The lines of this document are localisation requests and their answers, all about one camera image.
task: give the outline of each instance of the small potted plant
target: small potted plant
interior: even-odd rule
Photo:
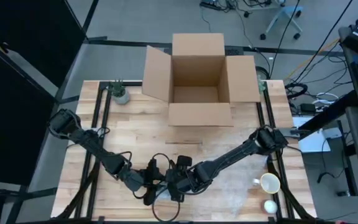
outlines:
[[[114,101],[119,105],[124,105],[129,101],[129,93],[120,79],[112,83],[111,94]]]

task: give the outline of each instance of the paper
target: paper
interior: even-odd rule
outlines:
[[[293,117],[293,123],[295,127],[299,128],[302,124],[305,124],[311,118],[313,117]],[[299,141],[299,149],[303,153],[321,152],[321,148],[324,144],[323,152],[329,152],[331,148],[329,147],[329,144],[325,142],[325,140],[326,138],[324,137],[323,130],[320,129]]]

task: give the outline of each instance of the white ball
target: white ball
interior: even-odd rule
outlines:
[[[276,213],[277,212],[277,204],[272,200],[267,200],[264,203],[264,209],[269,214]]]

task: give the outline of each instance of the white cable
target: white cable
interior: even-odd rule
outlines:
[[[318,96],[322,96],[322,95],[330,95],[330,96],[333,96],[333,97],[339,99],[339,97],[337,95],[332,94],[332,93],[318,93],[316,96],[318,97]]]
[[[322,103],[322,104],[329,104],[329,105],[331,105],[331,104],[335,103],[335,101],[329,101],[329,100],[314,100],[314,101],[312,102],[312,104],[316,104],[316,103]]]

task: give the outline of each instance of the black curtain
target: black curtain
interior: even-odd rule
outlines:
[[[0,58],[0,182],[30,184],[53,106]]]
[[[63,0],[0,0],[0,41],[58,88],[84,38]]]

